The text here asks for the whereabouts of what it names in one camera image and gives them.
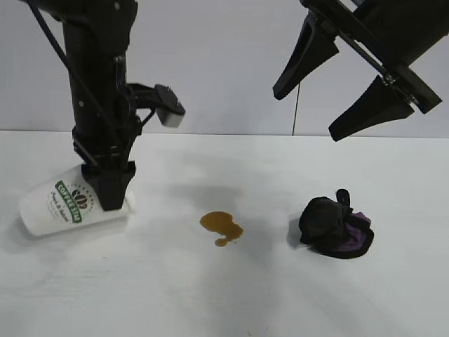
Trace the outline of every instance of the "paper cup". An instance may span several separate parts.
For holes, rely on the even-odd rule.
[[[83,179],[81,165],[38,186],[20,200],[25,227],[37,237],[124,217],[134,210],[133,194],[127,192],[121,209],[103,211],[94,189]]]

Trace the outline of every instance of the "white tabletop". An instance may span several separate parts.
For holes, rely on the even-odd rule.
[[[43,239],[18,200],[80,162],[70,134],[2,132],[0,153],[2,337],[449,335],[449,140],[144,135],[128,224]],[[373,219],[356,260],[298,244],[307,202],[341,187]]]

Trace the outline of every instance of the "white wall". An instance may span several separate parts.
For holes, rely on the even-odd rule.
[[[328,127],[368,88],[377,72],[348,45],[337,39],[340,53],[301,84],[296,135],[329,135]],[[393,121],[358,133],[363,136],[449,138],[449,39],[439,41],[412,69],[443,99],[423,115]]]
[[[290,57],[305,9],[298,0],[140,0],[128,80],[172,86],[187,109],[178,130],[291,134],[296,95],[272,86]],[[62,42],[61,26],[46,16]],[[70,130],[67,72],[28,7],[0,1],[0,129]]]

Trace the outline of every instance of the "brown liquid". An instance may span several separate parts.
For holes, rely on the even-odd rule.
[[[225,212],[206,214],[199,223],[207,230],[225,236],[215,241],[215,245],[219,247],[226,246],[243,234],[243,229],[232,221],[232,215]]]

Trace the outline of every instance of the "black cloth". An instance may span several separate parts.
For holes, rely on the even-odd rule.
[[[374,232],[363,213],[353,214],[349,193],[337,191],[337,202],[319,197],[311,200],[300,219],[301,242],[333,258],[358,258],[370,248]]]

